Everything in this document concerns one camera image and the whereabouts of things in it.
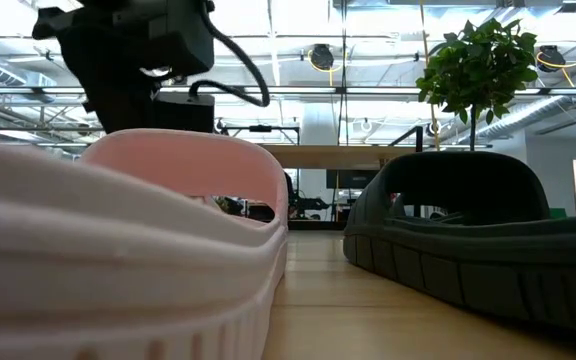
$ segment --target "pink strap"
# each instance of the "pink strap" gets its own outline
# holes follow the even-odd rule
[[[82,161],[126,173],[187,196],[237,196],[262,201],[286,218],[281,165],[266,150],[223,135],[135,129],[105,136]]]

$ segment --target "green leaves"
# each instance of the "green leaves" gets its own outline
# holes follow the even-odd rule
[[[519,35],[520,29],[519,20],[502,26],[491,19],[479,27],[468,21],[458,34],[444,34],[446,43],[417,80],[418,100],[438,105],[464,123],[472,106],[474,119],[485,112],[488,123],[508,114],[515,91],[538,78],[531,70],[536,35]]]

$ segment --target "desk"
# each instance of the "desk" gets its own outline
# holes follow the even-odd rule
[[[348,264],[341,233],[291,232],[263,358],[576,359],[576,336],[547,338],[522,327]]]
[[[396,157],[415,152],[392,146],[262,145],[285,169],[379,170]]]

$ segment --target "tread pattern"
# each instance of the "tread pattern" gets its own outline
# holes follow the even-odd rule
[[[371,236],[347,235],[350,263],[441,300],[576,330],[576,268],[470,263]]]

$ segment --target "tree trunk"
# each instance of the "tree trunk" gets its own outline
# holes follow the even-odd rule
[[[477,129],[477,107],[470,108],[470,151],[475,151],[475,129]]]

